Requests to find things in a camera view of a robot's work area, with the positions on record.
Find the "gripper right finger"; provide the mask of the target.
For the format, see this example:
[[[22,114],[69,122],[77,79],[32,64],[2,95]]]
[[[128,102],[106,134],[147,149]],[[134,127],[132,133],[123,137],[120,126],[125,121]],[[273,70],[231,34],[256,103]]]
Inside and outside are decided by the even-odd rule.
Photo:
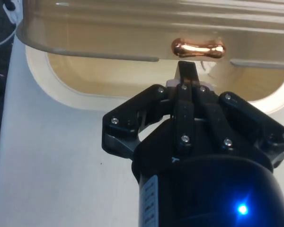
[[[234,156],[276,168],[284,160],[284,126],[233,92],[215,94],[191,69],[195,128],[191,156]]]

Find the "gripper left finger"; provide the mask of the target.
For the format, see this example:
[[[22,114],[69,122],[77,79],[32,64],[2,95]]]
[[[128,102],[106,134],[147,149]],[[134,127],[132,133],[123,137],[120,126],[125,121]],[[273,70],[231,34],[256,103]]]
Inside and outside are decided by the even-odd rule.
[[[179,154],[189,153],[194,143],[194,106],[192,81],[195,64],[188,61],[177,63],[174,87],[152,85],[133,98],[105,114],[102,119],[102,148],[109,154],[132,158],[139,145],[139,133],[149,125],[170,115],[172,150]]]

